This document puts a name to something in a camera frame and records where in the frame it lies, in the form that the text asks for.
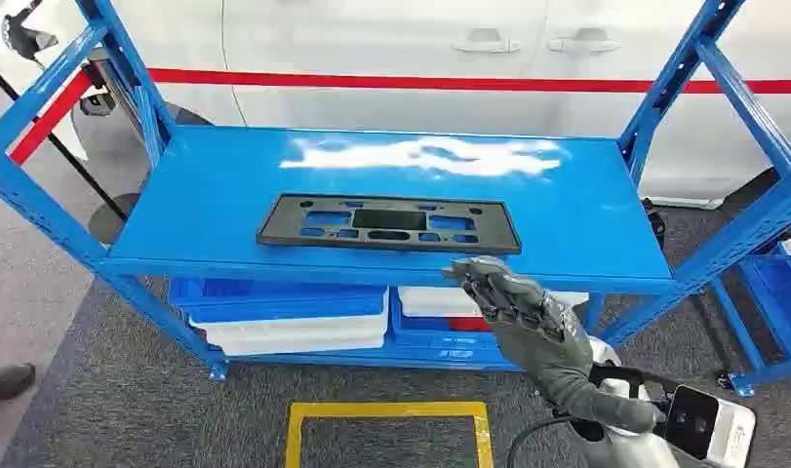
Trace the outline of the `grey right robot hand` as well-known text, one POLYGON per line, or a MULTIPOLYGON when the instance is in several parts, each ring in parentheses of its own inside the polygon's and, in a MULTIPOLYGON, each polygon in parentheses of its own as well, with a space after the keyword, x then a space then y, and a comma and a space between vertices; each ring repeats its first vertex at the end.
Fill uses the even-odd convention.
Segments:
POLYGON ((524 370, 556 409, 633 433, 666 417, 651 403, 600 390, 590 381, 593 350, 571 306, 491 256, 456 259, 442 270, 473 299, 503 357, 524 370))

